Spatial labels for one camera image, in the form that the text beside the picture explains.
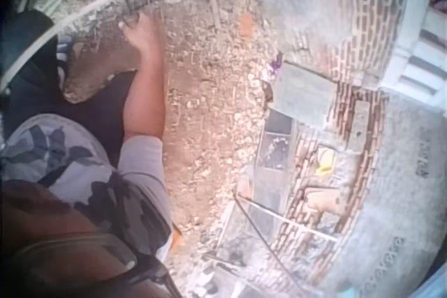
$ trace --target yellow object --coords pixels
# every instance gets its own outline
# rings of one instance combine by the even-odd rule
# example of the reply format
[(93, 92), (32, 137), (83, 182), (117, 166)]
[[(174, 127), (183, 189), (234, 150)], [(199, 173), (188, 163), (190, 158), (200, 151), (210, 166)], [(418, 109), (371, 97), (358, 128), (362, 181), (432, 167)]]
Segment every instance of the yellow object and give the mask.
[(336, 152), (334, 149), (319, 147), (317, 151), (318, 168), (315, 171), (315, 175), (323, 177), (332, 174), (335, 156)]

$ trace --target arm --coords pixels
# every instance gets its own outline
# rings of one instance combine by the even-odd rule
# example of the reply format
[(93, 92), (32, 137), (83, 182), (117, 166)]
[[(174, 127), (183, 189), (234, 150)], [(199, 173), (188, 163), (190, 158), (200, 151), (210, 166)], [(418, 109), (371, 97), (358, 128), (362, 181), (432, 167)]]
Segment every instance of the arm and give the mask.
[(124, 141), (136, 135), (162, 140), (165, 126), (164, 44), (158, 24), (144, 13), (124, 35), (140, 54), (140, 69), (124, 105)]

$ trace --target white t-shirt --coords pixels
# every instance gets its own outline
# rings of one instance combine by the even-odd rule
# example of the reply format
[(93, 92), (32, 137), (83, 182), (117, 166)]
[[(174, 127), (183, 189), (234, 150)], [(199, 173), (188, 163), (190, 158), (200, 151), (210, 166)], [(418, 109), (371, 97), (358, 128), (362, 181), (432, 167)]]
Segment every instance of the white t-shirt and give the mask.
[(131, 137), (123, 144), (115, 169), (99, 141), (80, 124), (40, 114), (8, 138), (1, 166), (3, 181), (45, 185), (50, 180), (48, 188), (54, 195), (103, 231), (120, 229), (141, 253), (166, 257), (173, 226), (160, 139)]

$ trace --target short sleeve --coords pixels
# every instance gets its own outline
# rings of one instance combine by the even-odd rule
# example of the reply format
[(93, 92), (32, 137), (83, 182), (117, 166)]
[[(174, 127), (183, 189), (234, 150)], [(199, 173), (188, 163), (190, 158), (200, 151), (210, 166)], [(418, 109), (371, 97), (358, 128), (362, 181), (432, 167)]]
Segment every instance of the short sleeve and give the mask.
[[(123, 180), (137, 186), (149, 198), (172, 231), (168, 192), (163, 172), (163, 143), (160, 139), (137, 135), (126, 140), (119, 157), (118, 173)], [(167, 245), (159, 251), (160, 259), (166, 256), (171, 241), (172, 234)]]

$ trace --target hand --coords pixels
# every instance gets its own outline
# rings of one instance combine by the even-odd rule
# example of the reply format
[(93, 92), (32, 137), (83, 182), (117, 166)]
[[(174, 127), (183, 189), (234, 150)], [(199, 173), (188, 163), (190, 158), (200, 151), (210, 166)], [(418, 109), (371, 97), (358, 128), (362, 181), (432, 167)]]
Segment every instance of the hand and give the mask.
[(142, 59), (163, 66), (165, 45), (160, 22), (160, 18), (154, 19), (139, 13), (137, 22), (130, 26), (120, 22), (119, 27), (130, 44), (139, 51)]

